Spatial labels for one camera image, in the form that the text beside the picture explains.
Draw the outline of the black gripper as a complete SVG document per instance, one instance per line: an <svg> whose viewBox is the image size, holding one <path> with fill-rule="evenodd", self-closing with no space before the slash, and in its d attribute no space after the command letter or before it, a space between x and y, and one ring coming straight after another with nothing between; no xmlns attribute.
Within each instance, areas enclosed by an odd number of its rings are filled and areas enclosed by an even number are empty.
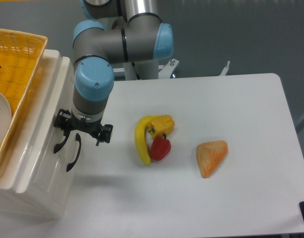
<svg viewBox="0 0 304 238"><path fill-rule="evenodd" d="M58 111L53 126L60 128L63 135L69 135L73 130L85 132L97 139L96 146L99 146L100 143L110 143L113 132L113 125L101 125L101 118L90 122L90 120L78 118L74 113L71 114L70 110L64 109Z"/></svg>

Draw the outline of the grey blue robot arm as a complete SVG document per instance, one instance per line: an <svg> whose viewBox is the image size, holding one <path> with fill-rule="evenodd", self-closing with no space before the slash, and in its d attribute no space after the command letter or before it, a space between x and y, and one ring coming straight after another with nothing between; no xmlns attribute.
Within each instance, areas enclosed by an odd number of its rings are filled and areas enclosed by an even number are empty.
<svg viewBox="0 0 304 238"><path fill-rule="evenodd" d="M87 19L73 31L74 92L70 110L60 109L54 126L67 140L72 131L109 143L112 125L102 125L113 89L113 64L167 59L173 55L172 28L154 0L83 0Z"/></svg>

